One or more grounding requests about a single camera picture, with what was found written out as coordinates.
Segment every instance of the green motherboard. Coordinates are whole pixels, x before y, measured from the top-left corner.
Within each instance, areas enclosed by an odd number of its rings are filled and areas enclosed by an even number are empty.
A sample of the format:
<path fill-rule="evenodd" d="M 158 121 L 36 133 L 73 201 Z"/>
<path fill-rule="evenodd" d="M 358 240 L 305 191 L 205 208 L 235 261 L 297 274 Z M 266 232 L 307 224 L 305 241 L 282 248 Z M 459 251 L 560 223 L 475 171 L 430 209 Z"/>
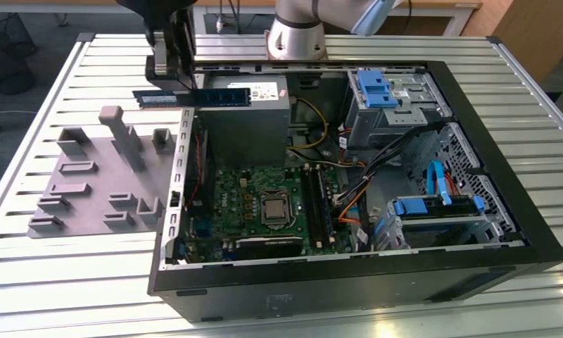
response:
<path fill-rule="evenodd" d="M 329 199 L 339 192 L 337 173 L 321 170 Z M 301 168 L 218 170 L 214 183 L 211 236 L 202 247 L 202 261 L 225 261 L 225 246 L 250 237 L 299 237 L 302 256 L 351 252 L 349 228 L 333 218 L 334 241 L 313 245 L 303 205 Z M 223 243 L 223 253 L 218 245 Z"/>

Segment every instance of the gray parts holder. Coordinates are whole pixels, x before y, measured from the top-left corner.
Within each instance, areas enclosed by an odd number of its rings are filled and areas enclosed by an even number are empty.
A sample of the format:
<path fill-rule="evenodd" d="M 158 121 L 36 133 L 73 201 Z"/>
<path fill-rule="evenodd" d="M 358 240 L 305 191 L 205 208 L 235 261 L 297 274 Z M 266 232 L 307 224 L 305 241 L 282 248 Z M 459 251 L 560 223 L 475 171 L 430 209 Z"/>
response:
<path fill-rule="evenodd" d="M 166 129 L 138 137 L 120 107 L 104 107 L 100 121 L 113 137 L 89 138 L 65 128 L 62 149 L 28 237 L 66 237 L 154 231 L 164 215 L 174 137 Z"/>

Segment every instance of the motherboard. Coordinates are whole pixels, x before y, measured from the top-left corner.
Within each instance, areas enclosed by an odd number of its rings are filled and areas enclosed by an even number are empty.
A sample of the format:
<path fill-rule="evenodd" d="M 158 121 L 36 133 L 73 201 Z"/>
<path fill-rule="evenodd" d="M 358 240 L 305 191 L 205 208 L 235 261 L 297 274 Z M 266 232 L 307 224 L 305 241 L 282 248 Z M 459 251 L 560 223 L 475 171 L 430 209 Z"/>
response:
<path fill-rule="evenodd" d="M 325 201 L 313 205 L 318 192 Z M 331 217 L 331 197 L 339 192 L 335 171 L 329 169 L 223 169 L 215 173 L 214 215 L 194 220 L 192 261 L 234 261 L 279 256 L 313 256 L 351 252 L 350 233 Z M 319 222 L 318 215 L 326 219 Z"/>

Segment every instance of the cpu socket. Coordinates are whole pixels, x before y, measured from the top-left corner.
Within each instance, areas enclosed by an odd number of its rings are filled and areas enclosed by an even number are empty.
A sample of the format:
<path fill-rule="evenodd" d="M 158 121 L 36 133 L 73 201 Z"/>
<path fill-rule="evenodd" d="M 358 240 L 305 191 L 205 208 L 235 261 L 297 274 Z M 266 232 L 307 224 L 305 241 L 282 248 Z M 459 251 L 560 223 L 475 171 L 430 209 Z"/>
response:
<path fill-rule="evenodd" d="M 287 192 L 265 190 L 261 192 L 261 221 L 271 230 L 279 230 L 290 223 Z"/>

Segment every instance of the yellow cable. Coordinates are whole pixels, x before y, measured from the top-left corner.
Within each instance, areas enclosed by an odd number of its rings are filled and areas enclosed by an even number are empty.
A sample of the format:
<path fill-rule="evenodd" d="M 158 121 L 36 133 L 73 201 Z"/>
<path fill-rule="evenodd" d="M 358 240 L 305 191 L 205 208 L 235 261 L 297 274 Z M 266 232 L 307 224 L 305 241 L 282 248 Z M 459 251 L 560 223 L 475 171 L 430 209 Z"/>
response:
<path fill-rule="evenodd" d="M 302 99 L 301 97 L 297 97 L 297 101 L 302 101 L 309 107 L 310 109 L 314 110 L 314 112 L 317 113 L 317 115 L 319 116 L 322 122 L 323 122 L 323 134 L 321 135 L 321 138 L 311 144 L 305 144 L 303 146 L 289 146 L 289 149 L 309 149 L 313 148 L 315 145 L 318 145 L 321 142 L 323 142 L 323 140 L 327 137 L 327 121 L 326 118 L 323 117 L 323 114 L 321 113 L 319 109 L 317 109 L 317 107 L 306 100 Z"/>

